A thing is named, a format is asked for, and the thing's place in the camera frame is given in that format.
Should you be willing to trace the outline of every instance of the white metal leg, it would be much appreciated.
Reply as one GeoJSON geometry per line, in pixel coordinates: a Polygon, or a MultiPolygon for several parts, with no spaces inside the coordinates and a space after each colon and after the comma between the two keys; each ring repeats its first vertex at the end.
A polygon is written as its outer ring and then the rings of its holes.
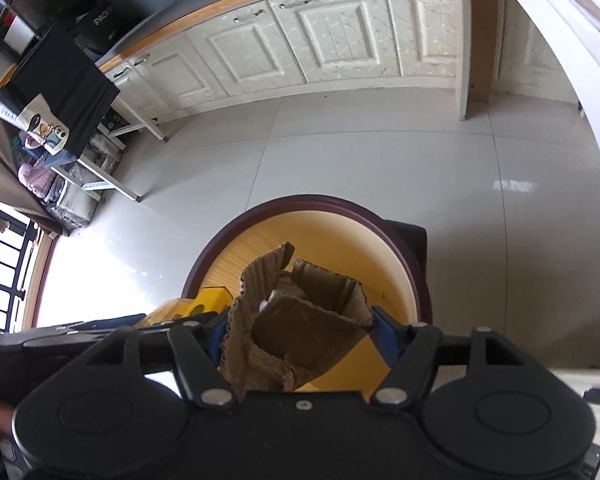
{"type": "Polygon", "coordinates": [[[125,143],[122,142],[120,139],[117,139],[116,136],[112,134],[112,131],[110,131],[104,124],[98,124],[98,131],[105,137],[107,137],[107,139],[109,139],[111,142],[113,142],[117,147],[119,147],[120,150],[124,150],[126,148],[125,143]]]}
{"type": "Polygon", "coordinates": [[[146,118],[140,112],[135,110],[122,97],[118,96],[118,98],[114,101],[114,105],[115,104],[122,105],[122,107],[125,110],[127,110],[131,115],[133,115],[133,117],[135,117],[142,123],[143,128],[146,128],[147,130],[149,130],[152,134],[154,134],[155,137],[162,140],[163,142],[166,142],[168,140],[166,138],[166,136],[164,135],[164,133],[162,132],[162,130],[160,128],[158,128],[158,126],[156,126],[151,119],[146,118]]]}
{"type": "Polygon", "coordinates": [[[62,178],[64,178],[67,182],[73,184],[76,187],[79,187],[81,190],[83,190],[87,195],[89,195],[91,198],[94,198],[98,201],[100,201],[101,196],[99,194],[97,194],[94,190],[87,190],[87,189],[83,189],[82,188],[82,183],[80,181],[78,181],[76,178],[72,177],[69,173],[67,173],[63,168],[51,168],[55,173],[57,173],[58,175],[60,175],[62,178]]]}
{"type": "Polygon", "coordinates": [[[120,193],[122,193],[127,198],[133,200],[134,202],[140,202],[140,200],[141,200],[140,196],[138,196],[136,193],[131,191],[127,186],[124,186],[121,182],[119,182],[118,180],[113,178],[109,173],[102,171],[102,168],[100,168],[99,166],[97,166],[96,164],[91,162],[84,155],[78,159],[78,162],[81,165],[83,165],[85,168],[87,168],[89,171],[91,171],[91,173],[100,177],[104,182],[107,182],[108,184],[110,184],[112,188],[117,189],[120,193]]]}

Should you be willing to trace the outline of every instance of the kitchen cabinet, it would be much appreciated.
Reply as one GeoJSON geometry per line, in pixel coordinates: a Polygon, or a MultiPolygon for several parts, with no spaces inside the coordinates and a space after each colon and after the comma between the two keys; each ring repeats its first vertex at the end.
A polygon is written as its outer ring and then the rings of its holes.
{"type": "Polygon", "coordinates": [[[504,36],[496,88],[577,103],[578,97],[538,28],[517,0],[505,0],[504,36]]]}
{"type": "Polygon", "coordinates": [[[402,75],[456,76],[455,0],[388,0],[402,75]]]}
{"type": "Polygon", "coordinates": [[[309,82],[399,76],[386,0],[269,0],[309,82]]]}
{"type": "Polygon", "coordinates": [[[226,97],[200,54],[181,33],[129,59],[173,110],[226,97]]]}
{"type": "Polygon", "coordinates": [[[185,34],[229,95],[305,83],[266,2],[200,23],[185,34]]]}
{"type": "Polygon", "coordinates": [[[124,100],[145,117],[157,118],[173,111],[161,95],[133,69],[131,63],[119,64],[109,70],[106,76],[120,89],[124,100]]]}

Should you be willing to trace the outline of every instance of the cabinet handle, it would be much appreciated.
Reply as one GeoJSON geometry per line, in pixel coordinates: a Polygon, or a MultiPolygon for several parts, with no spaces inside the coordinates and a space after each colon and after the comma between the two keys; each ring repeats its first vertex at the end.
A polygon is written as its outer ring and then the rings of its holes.
{"type": "Polygon", "coordinates": [[[261,14],[264,14],[264,12],[265,12],[264,9],[260,9],[257,12],[254,12],[252,16],[248,16],[246,18],[238,18],[238,16],[236,16],[234,18],[234,23],[242,23],[242,22],[246,22],[247,20],[252,20],[253,18],[257,18],[261,14]]]}
{"type": "Polygon", "coordinates": [[[136,61],[134,63],[134,66],[138,66],[138,65],[142,65],[142,63],[144,63],[147,59],[149,59],[151,57],[151,54],[147,54],[146,56],[144,56],[142,59],[139,59],[138,61],[136,61]]]}
{"type": "Polygon", "coordinates": [[[120,77],[124,73],[129,72],[129,70],[131,70],[131,69],[127,66],[126,68],[124,68],[120,72],[118,72],[117,74],[114,74],[113,77],[120,77]]]}
{"type": "Polygon", "coordinates": [[[303,0],[302,2],[296,2],[294,4],[279,4],[278,7],[280,7],[280,9],[293,9],[294,7],[300,7],[306,4],[310,4],[314,1],[316,0],[303,0]]]}

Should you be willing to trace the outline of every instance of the curtain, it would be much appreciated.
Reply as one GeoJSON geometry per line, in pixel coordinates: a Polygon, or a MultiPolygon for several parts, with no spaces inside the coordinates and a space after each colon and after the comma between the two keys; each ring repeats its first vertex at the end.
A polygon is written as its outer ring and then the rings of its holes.
{"type": "Polygon", "coordinates": [[[31,218],[44,230],[63,234],[62,226],[42,209],[38,200],[18,180],[9,136],[2,120],[0,120],[0,202],[31,218]]]}

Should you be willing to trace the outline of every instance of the black electronic device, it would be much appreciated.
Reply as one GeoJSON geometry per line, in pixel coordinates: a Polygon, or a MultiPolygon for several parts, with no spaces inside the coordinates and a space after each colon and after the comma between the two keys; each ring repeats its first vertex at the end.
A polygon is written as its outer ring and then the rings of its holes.
{"type": "Polygon", "coordinates": [[[378,307],[374,320],[391,370],[369,403],[359,392],[236,399],[216,369],[225,316],[0,333],[0,399],[18,403],[1,445],[10,478],[583,478],[590,408],[503,336],[445,336],[378,307]],[[431,391],[439,366],[461,364],[464,378],[431,391]],[[181,397],[145,378],[160,370],[181,397]]]}

